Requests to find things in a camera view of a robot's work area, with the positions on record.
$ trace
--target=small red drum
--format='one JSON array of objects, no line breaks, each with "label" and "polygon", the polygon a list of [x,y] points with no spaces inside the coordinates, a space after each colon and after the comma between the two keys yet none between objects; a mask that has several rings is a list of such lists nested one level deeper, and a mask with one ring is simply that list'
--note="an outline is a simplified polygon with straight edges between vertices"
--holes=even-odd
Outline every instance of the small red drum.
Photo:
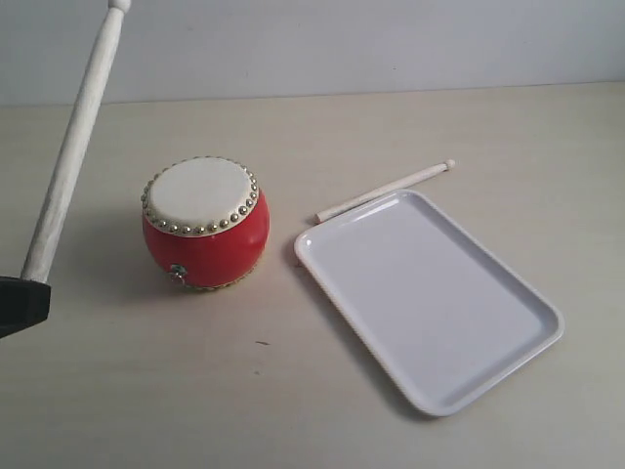
[{"label": "small red drum", "polygon": [[254,175],[206,156],[165,169],[142,195],[147,248],[171,279],[215,289],[247,275],[270,232],[265,195]]}]

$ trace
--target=tray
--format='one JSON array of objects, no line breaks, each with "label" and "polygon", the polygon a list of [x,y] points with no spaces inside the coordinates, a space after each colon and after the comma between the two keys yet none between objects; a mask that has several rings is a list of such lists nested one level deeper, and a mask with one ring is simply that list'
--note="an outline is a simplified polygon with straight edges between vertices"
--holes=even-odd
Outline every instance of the tray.
[{"label": "tray", "polygon": [[421,194],[308,229],[295,251],[404,396],[447,416],[563,335],[563,317]]}]

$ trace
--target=white drum head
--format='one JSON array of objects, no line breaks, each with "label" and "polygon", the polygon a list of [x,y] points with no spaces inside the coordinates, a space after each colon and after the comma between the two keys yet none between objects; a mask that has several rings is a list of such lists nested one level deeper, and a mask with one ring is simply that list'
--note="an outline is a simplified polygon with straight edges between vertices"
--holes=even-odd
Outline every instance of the white drum head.
[{"label": "white drum head", "polygon": [[148,219],[161,231],[209,235],[240,223],[257,197],[256,180],[244,166],[207,156],[164,170],[143,199]]}]

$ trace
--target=white wall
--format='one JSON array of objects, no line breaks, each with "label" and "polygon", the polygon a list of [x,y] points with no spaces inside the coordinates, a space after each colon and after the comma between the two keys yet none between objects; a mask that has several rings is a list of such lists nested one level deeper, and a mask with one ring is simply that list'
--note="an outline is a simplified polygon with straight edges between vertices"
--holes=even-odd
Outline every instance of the white wall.
[{"label": "white wall", "polygon": [[[105,0],[0,0],[0,105],[73,102]],[[625,0],[135,0],[108,102],[625,79]]]}]

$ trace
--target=white drumstick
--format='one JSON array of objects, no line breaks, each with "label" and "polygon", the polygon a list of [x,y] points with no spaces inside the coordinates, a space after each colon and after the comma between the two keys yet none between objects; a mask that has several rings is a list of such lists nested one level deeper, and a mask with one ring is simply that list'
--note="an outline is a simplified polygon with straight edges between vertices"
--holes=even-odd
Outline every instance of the white drumstick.
[{"label": "white drumstick", "polygon": [[48,192],[21,270],[22,279],[43,283],[48,278],[117,51],[124,15],[128,13],[130,5],[131,0],[108,0],[108,12],[85,68]]},{"label": "white drumstick", "polygon": [[433,178],[434,176],[437,176],[444,171],[449,171],[455,165],[456,162],[453,159],[448,159],[444,163],[435,164],[434,166],[418,171],[414,174],[411,174],[410,176],[406,176],[405,178],[401,178],[397,181],[386,184],[381,188],[366,192],[362,195],[359,195],[358,197],[348,200],[347,202],[341,203],[340,205],[335,205],[334,207],[330,207],[326,210],[323,210],[322,212],[317,213],[315,215],[316,222],[318,224],[323,223],[330,218],[334,218],[341,213],[358,207],[359,205],[362,205],[369,200],[373,200],[374,198],[384,195],[387,192],[395,191],[397,189],[405,189],[417,183],[421,183],[422,181]]}]

